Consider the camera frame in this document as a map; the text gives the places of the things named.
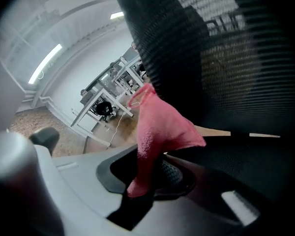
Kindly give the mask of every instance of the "ceiling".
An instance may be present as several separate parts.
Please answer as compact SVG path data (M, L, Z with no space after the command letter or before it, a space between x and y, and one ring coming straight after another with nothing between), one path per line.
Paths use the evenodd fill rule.
M70 58L69 50L75 55L73 47L81 50L99 33L124 26L123 18L110 20L119 11L117 0L15 0L0 20L0 60L25 90L37 90L40 81L28 81L55 46L62 50L49 67Z

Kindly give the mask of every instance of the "desk leg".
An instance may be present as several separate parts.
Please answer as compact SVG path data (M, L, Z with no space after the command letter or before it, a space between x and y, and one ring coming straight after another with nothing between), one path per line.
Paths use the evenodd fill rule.
M123 105L121 105L114 97L112 97L106 90L103 89L103 93L110 98L117 106L119 106L122 110L124 110L130 117L133 117L133 113L127 110Z
M121 87L121 89L125 92L125 93L128 93L128 94L131 94L129 91L127 91L117 80L115 80L115 83Z
M108 128L110 128L111 130L114 130L114 129L115 129L115 127L111 126L109 123L102 122L101 120L96 119L94 116L92 116L92 115L89 114L88 112L87 112L87 115L88 115L89 117L92 117L92 118L94 119L94 121L96 121L97 123L99 123L99 124L102 125L103 127L106 127L106 128L108 127Z
M78 127L80 129L81 132L83 132L84 134L88 135L90 138L92 138L93 140L103 144L103 145L106 145L107 147L110 146L110 143L102 140L102 139L99 139L98 137L94 136L93 133L87 131L86 129L82 128L80 125L76 125L76 127Z
M134 72L134 74L140 79L141 82L144 82L144 80L141 78L140 76L140 71L139 74L134 70L134 68L130 67L130 69L132 70L132 72Z
M139 86L143 87L142 81L139 79L139 77L131 70L130 67L126 69L126 71L130 74L130 76L138 83Z

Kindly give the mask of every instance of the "black chair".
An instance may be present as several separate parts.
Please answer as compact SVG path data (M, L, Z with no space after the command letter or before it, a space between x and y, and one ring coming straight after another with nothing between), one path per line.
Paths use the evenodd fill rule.
M96 105L96 114L104 116L104 121L106 121L107 116L111 116L113 113L113 107L109 101L102 101Z

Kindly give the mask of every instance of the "computer monitor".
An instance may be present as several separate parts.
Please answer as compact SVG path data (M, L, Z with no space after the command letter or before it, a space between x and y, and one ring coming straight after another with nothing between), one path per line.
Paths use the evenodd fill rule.
M138 56L139 54L132 48L130 47L125 54L123 55L123 58L130 62L131 60L133 60L136 56Z
M80 100L80 102L85 105L88 101L93 97L94 93L92 91L88 91L88 93Z

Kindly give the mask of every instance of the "white desk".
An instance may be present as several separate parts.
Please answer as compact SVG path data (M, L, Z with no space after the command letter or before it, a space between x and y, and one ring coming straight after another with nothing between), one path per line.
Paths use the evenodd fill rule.
M104 88L102 88L101 90L99 90L95 95L92 96L92 98L87 102L87 104L84 105L84 107L82 108L82 110L79 112L79 114L77 115L77 117L74 119L74 121L71 124L71 127L75 127L77 129L79 129L82 133L86 134L87 136L89 136L90 138L92 138L93 140L100 142L106 146L110 146L109 142L106 142L96 136L93 135L92 132L82 128L79 123L82 120L82 118L88 114L88 111L90 110L90 108L92 107L92 105L96 102L96 100L98 100L98 98L104 95L106 97L108 97L109 99L112 100L112 102L114 102L118 107L120 107L122 110L124 110L126 112L126 114L128 114L130 117L133 117L133 114L127 110L123 105L121 105L113 96L111 96Z
M139 86L143 87L143 80L140 76L136 74L136 72L132 69L132 66L134 66L141 57L138 55L133 60L131 60L129 63L127 63L113 78L112 82L114 82L116 79L118 79L123 73L128 72L130 76L138 83Z

